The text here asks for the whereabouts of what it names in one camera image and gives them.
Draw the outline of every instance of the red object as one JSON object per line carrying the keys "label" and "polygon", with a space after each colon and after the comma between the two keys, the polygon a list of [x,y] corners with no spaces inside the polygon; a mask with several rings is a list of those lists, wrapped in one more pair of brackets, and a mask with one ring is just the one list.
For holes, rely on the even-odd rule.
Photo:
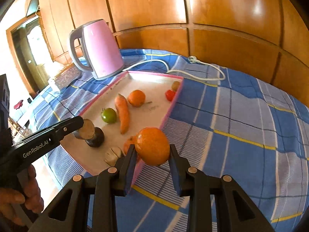
{"label": "red object", "polygon": [[174,92],[173,90],[167,90],[167,91],[165,92],[166,99],[167,99],[168,101],[172,101],[173,98],[175,97],[175,94],[176,94],[176,92]]}
{"label": "red object", "polygon": [[16,105],[14,105],[14,109],[17,110],[17,109],[21,108],[23,106],[23,101],[24,100],[21,100]]}

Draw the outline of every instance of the pink kettle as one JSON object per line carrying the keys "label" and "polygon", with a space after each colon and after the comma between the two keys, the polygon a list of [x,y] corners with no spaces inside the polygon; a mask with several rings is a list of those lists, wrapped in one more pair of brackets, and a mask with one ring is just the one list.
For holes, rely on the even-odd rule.
{"label": "pink kettle", "polygon": [[[88,66],[77,57],[74,41],[78,38]],[[96,80],[106,79],[123,70],[124,63],[117,43],[103,19],[90,21],[71,31],[68,49],[74,64],[82,71],[91,72]]]}

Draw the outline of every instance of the human hand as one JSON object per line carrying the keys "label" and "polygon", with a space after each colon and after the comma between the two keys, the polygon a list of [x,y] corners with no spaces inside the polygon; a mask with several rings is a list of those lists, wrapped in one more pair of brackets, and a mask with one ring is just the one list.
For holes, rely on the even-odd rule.
{"label": "human hand", "polygon": [[18,191],[9,188],[0,188],[0,212],[4,217],[13,221],[17,225],[24,226],[21,218],[19,218],[11,206],[11,204],[24,203],[26,208],[33,213],[40,213],[44,209],[44,201],[41,198],[41,190],[36,180],[36,170],[33,165],[28,168],[29,181],[24,187],[25,197]]}

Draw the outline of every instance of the pink tray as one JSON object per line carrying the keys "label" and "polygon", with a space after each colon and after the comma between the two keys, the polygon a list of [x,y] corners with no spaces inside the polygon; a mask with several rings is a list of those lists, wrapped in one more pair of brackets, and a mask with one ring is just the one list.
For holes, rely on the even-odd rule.
{"label": "pink tray", "polygon": [[[180,87],[172,100],[167,101],[165,92],[171,88],[174,81],[179,81]],[[125,141],[148,126],[162,128],[173,109],[182,89],[183,78],[154,72],[126,71],[118,75],[117,79],[98,94],[80,113],[83,118],[92,120],[95,126],[101,128],[105,134],[105,141],[99,148],[89,147],[84,140],[76,139],[73,134],[65,136],[61,141],[64,149],[90,174],[98,175],[109,167],[104,162],[106,150],[111,146],[121,149]],[[114,99],[118,93],[128,97],[133,90],[142,90],[146,95],[146,102],[140,108],[129,104],[130,128],[124,135],[120,134],[120,122],[107,124],[101,118],[103,108],[114,108]],[[141,160],[135,167],[133,182],[142,170],[144,162]]]}

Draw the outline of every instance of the blue plaid tablecloth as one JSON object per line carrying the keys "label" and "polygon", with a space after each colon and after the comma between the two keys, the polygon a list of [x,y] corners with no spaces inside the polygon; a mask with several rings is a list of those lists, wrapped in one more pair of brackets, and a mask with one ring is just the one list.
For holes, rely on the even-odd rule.
{"label": "blue plaid tablecloth", "polygon": [[[199,77],[219,76],[209,66],[190,64],[186,58],[166,51],[129,49],[121,53],[126,67],[161,59],[170,68]],[[309,109],[272,85],[242,72],[221,69],[226,75],[224,81],[184,80],[163,131],[192,166],[215,177],[231,175],[276,231],[290,232],[309,202]],[[132,70],[166,72],[157,61]],[[40,130],[78,115],[113,79],[97,81],[83,73],[61,93],[46,87],[30,105],[31,129]],[[89,175],[61,146],[46,154],[44,160],[59,187],[77,173]],[[130,194],[116,199],[118,229],[185,231],[188,202],[188,198],[176,195],[168,163],[145,165]],[[213,231],[217,231],[213,198],[212,209]]]}

